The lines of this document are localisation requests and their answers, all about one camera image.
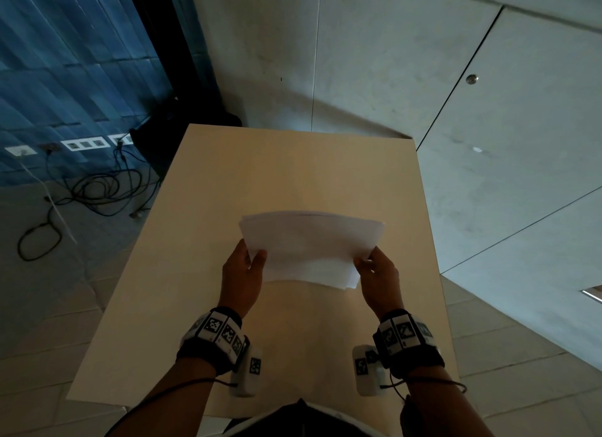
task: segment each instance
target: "forearm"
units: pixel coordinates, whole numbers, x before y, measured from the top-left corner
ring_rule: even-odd
[[[418,367],[408,376],[408,389],[425,422],[427,436],[493,437],[455,385],[412,381],[413,377],[451,380],[443,367]]]
[[[215,379],[215,369],[202,359],[178,359],[145,399],[196,379]],[[127,416],[109,437],[194,437],[212,386],[198,383],[173,391]]]

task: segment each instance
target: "white paper sheet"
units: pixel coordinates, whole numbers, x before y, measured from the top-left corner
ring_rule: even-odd
[[[268,212],[239,223],[251,257],[267,250],[264,281],[301,280],[355,288],[353,258],[368,258],[384,223],[324,212]]]

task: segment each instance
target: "wrist-mounted device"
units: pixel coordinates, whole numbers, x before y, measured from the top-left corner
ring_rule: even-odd
[[[236,371],[250,346],[241,329],[243,320],[229,307],[216,307],[192,325],[184,335],[177,359],[197,357],[215,367],[217,375]]]
[[[445,367],[429,328],[403,309],[386,314],[372,338],[382,366],[395,378],[405,379],[417,367]]]

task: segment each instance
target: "wooden table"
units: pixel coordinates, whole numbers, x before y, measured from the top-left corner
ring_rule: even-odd
[[[383,221],[380,248],[399,269],[406,307],[429,325],[457,378],[412,140],[190,125],[69,399],[136,405],[217,303],[241,216],[286,210]],[[302,397],[401,435],[395,393],[355,389],[351,350],[370,344],[377,325],[360,287],[265,283],[243,327],[264,352],[260,393],[232,398],[216,385],[207,415],[248,417]]]

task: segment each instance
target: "person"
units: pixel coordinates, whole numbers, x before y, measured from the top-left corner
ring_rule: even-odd
[[[245,241],[241,240],[237,244],[223,265],[222,290],[216,311],[229,314],[233,320],[240,318],[241,321],[245,318],[260,295],[266,259],[267,252],[259,251],[251,260]],[[378,247],[368,260],[356,258],[353,262],[361,278],[366,304],[379,320],[382,321],[391,312],[408,313],[404,311],[399,273]],[[193,326],[192,332],[199,325],[200,323]],[[197,435],[209,393],[216,381],[215,365],[219,365],[219,361],[215,357],[206,356],[205,348],[201,349],[198,356],[190,356],[193,351],[185,349],[186,344],[184,342],[182,345],[174,365],[142,403],[125,415],[107,436]],[[432,381],[412,381],[424,378]],[[414,418],[406,420],[405,437],[493,437],[443,366],[417,365],[406,373],[404,380],[407,381],[410,392],[404,410],[408,407],[408,400],[416,409]],[[323,410],[312,409],[302,400],[297,404],[284,406],[267,417],[237,423],[238,421],[232,421],[226,429],[228,435],[380,435],[367,426],[359,429],[348,421],[333,418]]]

